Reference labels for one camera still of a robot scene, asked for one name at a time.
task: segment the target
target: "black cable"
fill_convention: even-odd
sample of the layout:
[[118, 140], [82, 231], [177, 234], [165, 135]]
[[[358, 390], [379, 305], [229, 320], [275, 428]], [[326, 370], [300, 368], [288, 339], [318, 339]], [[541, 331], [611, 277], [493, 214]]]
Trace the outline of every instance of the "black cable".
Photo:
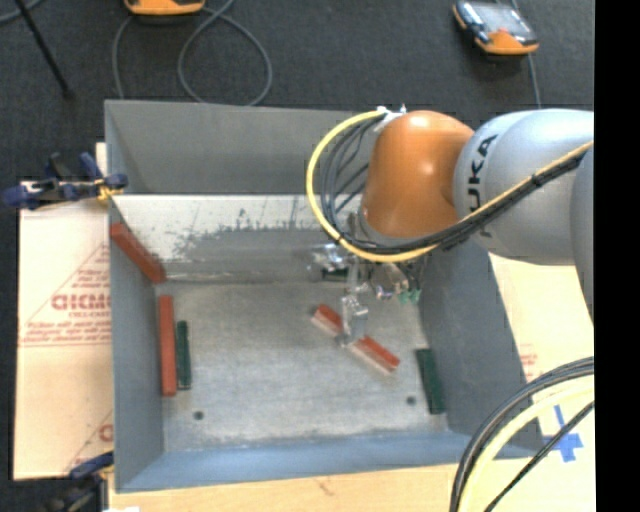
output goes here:
[[335, 208], [336, 214], [340, 213], [340, 211], [341, 211], [345, 206], [347, 206], [347, 205], [352, 201], [352, 199], [353, 199], [355, 196], [357, 196], [358, 194], [360, 194], [360, 193], [364, 190], [365, 185], [366, 185], [366, 183], [362, 183], [362, 184], [361, 184], [361, 185], [359, 185], [359, 186], [358, 186], [358, 187], [357, 187], [353, 192], [351, 192], [351, 194], [349, 194], [349, 195], [348, 195], [348, 196], [347, 196], [347, 197], [342, 201], [342, 203], [340, 203], [340, 204]]
[[[260, 55], [262, 56], [262, 59], [264, 61], [265, 72], [266, 72], [265, 85], [264, 85], [262, 91], [260, 92], [260, 94], [258, 94], [258, 96], [256, 96], [253, 100], [251, 100], [249, 103], [247, 103], [247, 105], [253, 106], [253, 105], [259, 104], [260, 102], [262, 102], [262, 100], [264, 100], [264, 98], [267, 96], [267, 94], [271, 90], [271, 86], [273, 84], [273, 67], [272, 67], [271, 60], [270, 60], [269, 55], [267, 54], [266, 50], [264, 49], [262, 44], [254, 37], [254, 35], [251, 32], [249, 32], [249, 30], [247, 30], [245, 27], [240, 25], [237, 21], [235, 21], [232, 18], [230, 18], [228, 16], [225, 16], [223, 14], [224, 12], [226, 12], [232, 6], [232, 4], [234, 2], [235, 2], [235, 0], [227, 0], [227, 2], [220, 9], [215, 10], [215, 11], [213, 9], [208, 8], [208, 7], [204, 7], [202, 10], [204, 12], [209, 13], [210, 16], [202, 24], [200, 24], [198, 26], [198, 28], [191, 34], [191, 36], [189, 36], [189, 38], [187, 39], [186, 43], [183, 45], [183, 47], [182, 47], [182, 49], [180, 51], [180, 55], [178, 57], [178, 63], [177, 63], [177, 66], [176, 66], [176, 73], [178, 75], [178, 79], [180, 81], [180, 85], [182, 86], [182, 88], [185, 90], [185, 92], [193, 100], [195, 100], [195, 101], [197, 101], [199, 103], [206, 103], [206, 102], [198, 94], [195, 93], [195, 91], [191, 88], [191, 86], [187, 82], [187, 80], [186, 80], [186, 78], [184, 76], [184, 59], [185, 59], [185, 56], [187, 55], [187, 52], [190, 49], [191, 45], [194, 43], [194, 41], [200, 36], [200, 34], [206, 28], [211, 26], [217, 20], [221, 20], [221, 21], [229, 24], [235, 30], [240, 32], [244, 37], [246, 37], [257, 48], [258, 52], [260, 53]], [[124, 90], [122, 88], [122, 81], [120, 79], [120, 71], [119, 71], [119, 65], [118, 65], [118, 53], [119, 53], [119, 49], [120, 49], [120, 42], [122, 40], [122, 34], [124, 33], [124, 31], [127, 28], [127, 26], [129, 26], [129, 23], [131, 22], [132, 19], [133, 19], [133, 16], [129, 16], [120, 25], [120, 27], [118, 28], [118, 31], [116, 32], [116, 36], [115, 36], [115, 38], [113, 40], [112, 47], [111, 47], [111, 69], [112, 69], [112, 74], [113, 74], [113, 78], [114, 78], [115, 85], [116, 85], [116, 92], [118, 94], [118, 97], [120, 97], [122, 99], [124, 99], [125, 94], [124, 94]]]
[[[336, 229], [341, 231], [338, 223], [338, 212], [335, 207], [335, 200], [338, 195], [337, 192], [337, 182], [340, 175], [344, 172], [345, 168], [353, 161], [355, 156], [358, 154], [360, 150], [360, 145], [362, 144], [362, 139], [364, 134], [374, 126], [378, 121], [376, 119], [365, 122], [362, 126], [357, 127], [356, 131], [353, 133], [351, 137], [348, 138], [347, 143], [340, 149], [338, 154], [337, 165], [330, 169], [329, 175], [329, 213], [332, 222], [335, 223]], [[349, 157], [345, 160], [345, 155], [351, 149], [352, 145], [357, 141], [356, 148]]]
[[336, 197], [342, 194], [355, 180], [357, 180], [362, 174], [369, 168], [369, 162], [362, 164], [358, 169], [349, 176], [346, 181], [340, 185], [336, 190]]
[[450, 512], [458, 511], [464, 487], [484, 447], [493, 437], [505, 418], [507, 418], [520, 403], [551, 386], [590, 376], [593, 375], [594, 372], [595, 360], [593, 357], [568, 363], [531, 381], [512, 397], [500, 404], [476, 431], [460, 459], [451, 490]]
[[566, 434], [573, 430], [586, 416], [595, 408], [595, 401], [589, 402], [585, 405], [578, 414], [576, 414], [569, 422], [556, 432], [556, 434], [531, 458], [531, 460], [518, 472], [518, 474], [509, 482], [509, 484], [498, 494], [491, 503], [487, 505], [484, 512], [491, 512], [496, 508], [502, 498], [513, 489], [533, 468], [535, 468], [542, 459], [553, 449], [553, 447], [562, 439]]
[[[44, 0], [33, 0], [32, 2], [27, 4], [27, 9], [31, 10], [38, 5], [40, 5]], [[0, 15], [0, 25], [4, 25], [5, 23], [10, 23], [22, 16], [20, 9], [14, 9], [6, 14]]]
[[[520, 13], [520, 6], [516, 0], [510, 0], [511, 7], [517, 12]], [[533, 55], [531, 53], [527, 54], [527, 66], [529, 68], [529, 78], [531, 79], [531, 87], [533, 88], [533, 97], [536, 102], [536, 108], [542, 108], [542, 100], [540, 99], [540, 88], [538, 87], [538, 78], [536, 76], [536, 68], [533, 63]]]
[[324, 216], [338, 230], [338, 220], [335, 212], [335, 190], [336, 176], [340, 169], [343, 169], [343, 158], [349, 150], [358, 134], [367, 129], [367, 124], [360, 124], [349, 128], [345, 134], [336, 142], [333, 149], [324, 161], [321, 168], [321, 188], [320, 198]]
[[47, 61], [47, 65], [49, 66], [49, 69], [51, 69], [51, 72], [53, 73], [56, 81], [58, 82], [58, 85], [62, 89], [63, 96], [65, 98], [73, 97], [71, 88], [69, 87], [69, 85], [67, 84], [67, 81], [62, 75], [62, 72], [60, 71], [60, 68], [58, 67], [58, 63], [53, 57], [51, 50], [49, 50], [49, 47], [45, 43], [42, 37], [42, 34], [40, 33], [40, 29], [38, 28], [38, 25], [36, 25], [36, 22], [31, 16], [31, 10], [24, 3], [24, 0], [14, 0], [14, 1], [18, 6], [18, 11], [20, 12], [25, 23], [27, 24], [27, 27], [29, 27], [29, 30], [31, 31], [34, 39], [36, 40], [36, 44], [38, 45], [38, 48], [40, 48], [40, 52], [42, 53], [42, 56]]

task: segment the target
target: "blue clamp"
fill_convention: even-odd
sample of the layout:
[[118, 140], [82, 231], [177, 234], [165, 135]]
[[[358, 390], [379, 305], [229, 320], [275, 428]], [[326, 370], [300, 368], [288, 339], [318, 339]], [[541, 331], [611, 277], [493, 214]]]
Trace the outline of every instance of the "blue clamp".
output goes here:
[[2, 202], [12, 208], [35, 210], [50, 204], [92, 197], [106, 200], [122, 192], [129, 184], [125, 174], [104, 176], [89, 153], [80, 155], [80, 164], [86, 178], [82, 181], [64, 181], [62, 176], [69, 176], [69, 170], [62, 163], [60, 155], [54, 153], [44, 168], [45, 179], [28, 186], [17, 185], [3, 190]]
[[37, 510], [79, 512], [109, 508], [109, 492], [102, 470], [114, 464], [113, 451], [98, 455], [73, 468], [68, 475], [70, 487], [42, 504]]

